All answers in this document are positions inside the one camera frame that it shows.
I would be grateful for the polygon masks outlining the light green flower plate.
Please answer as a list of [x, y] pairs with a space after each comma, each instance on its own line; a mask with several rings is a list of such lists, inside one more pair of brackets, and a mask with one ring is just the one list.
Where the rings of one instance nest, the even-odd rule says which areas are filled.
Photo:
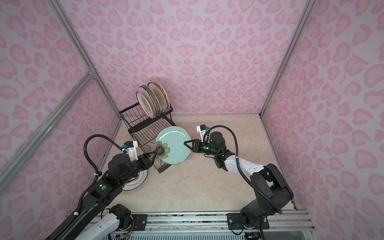
[[184, 145], [187, 140], [191, 137], [183, 128], [172, 126], [162, 130], [155, 141], [157, 157], [169, 165], [184, 162], [192, 152]]

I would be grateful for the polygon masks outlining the black wire dish rack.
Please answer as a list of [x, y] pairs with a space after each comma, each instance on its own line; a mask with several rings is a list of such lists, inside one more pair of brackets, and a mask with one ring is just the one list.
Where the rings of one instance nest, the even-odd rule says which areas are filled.
[[133, 104], [120, 111], [121, 119], [124, 121], [129, 134], [144, 153], [155, 150], [155, 142], [159, 133], [175, 126], [172, 119], [173, 109], [160, 114], [158, 117], [148, 117], [139, 103]]

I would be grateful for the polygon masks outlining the cream star cartoon plate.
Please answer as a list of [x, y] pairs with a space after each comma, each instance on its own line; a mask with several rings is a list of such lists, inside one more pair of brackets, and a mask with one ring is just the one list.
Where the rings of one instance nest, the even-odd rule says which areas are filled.
[[160, 82], [157, 81], [156, 79], [153, 79], [153, 78], [149, 79], [149, 83], [148, 83], [148, 85], [149, 85], [150, 83], [155, 84], [155, 85], [158, 87], [158, 89], [162, 92], [162, 94], [163, 94], [163, 96], [164, 96], [164, 101], [165, 101], [166, 106], [167, 106], [167, 109], [165, 110], [165, 112], [169, 111], [170, 108], [171, 108], [171, 104], [170, 104], [170, 100], [169, 100], [169, 98], [168, 98], [168, 95], [167, 95], [167, 93], [166, 93], [166, 91], [165, 91], [165, 88], [164, 88], [164, 87], [160, 84]]

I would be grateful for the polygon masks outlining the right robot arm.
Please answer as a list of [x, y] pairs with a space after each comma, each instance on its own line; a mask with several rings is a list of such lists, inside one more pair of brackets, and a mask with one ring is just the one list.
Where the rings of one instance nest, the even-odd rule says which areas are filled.
[[274, 164], [257, 165], [239, 157], [239, 144], [234, 133], [235, 152], [231, 152], [220, 132], [210, 131], [202, 139], [185, 141], [184, 145], [194, 153], [212, 157], [216, 166], [240, 175], [253, 189], [256, 198], [240, 210], [235, 225], [247, 229], [261, 228], [267, 217], [282, 214], [283, 207], [292, 201], [294, 194]]

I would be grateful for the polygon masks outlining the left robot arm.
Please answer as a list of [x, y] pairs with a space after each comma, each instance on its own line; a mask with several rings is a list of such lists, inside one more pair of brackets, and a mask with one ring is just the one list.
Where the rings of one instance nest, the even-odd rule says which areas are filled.
[[140, 172], [154, 164], [157, 154], [144, 153], [137, 160], [127, 154], [117, 154], [108, 163], [108, 170], [80, 196], [78, 206], [47, 240], [74, 240], [84, 228], [123, 191], [123, 187]]

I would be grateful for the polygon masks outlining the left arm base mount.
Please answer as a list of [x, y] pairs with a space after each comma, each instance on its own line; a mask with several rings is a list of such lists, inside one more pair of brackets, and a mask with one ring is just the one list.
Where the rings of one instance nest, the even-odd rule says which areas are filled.
[[148, 215], [134, 214], [120, 218], [118, 230], [120, 231], [144, 231], [147, 225]]

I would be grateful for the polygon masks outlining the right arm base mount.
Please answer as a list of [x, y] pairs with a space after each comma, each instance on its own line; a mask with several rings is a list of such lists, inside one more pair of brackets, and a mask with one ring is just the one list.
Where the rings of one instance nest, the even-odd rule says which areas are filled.
[[269, 230], [270, 225], [265, 217], [256, 218], [254, 220], [247, 219], [241, 213], [228, 213], [227, 225], [229, 230]]

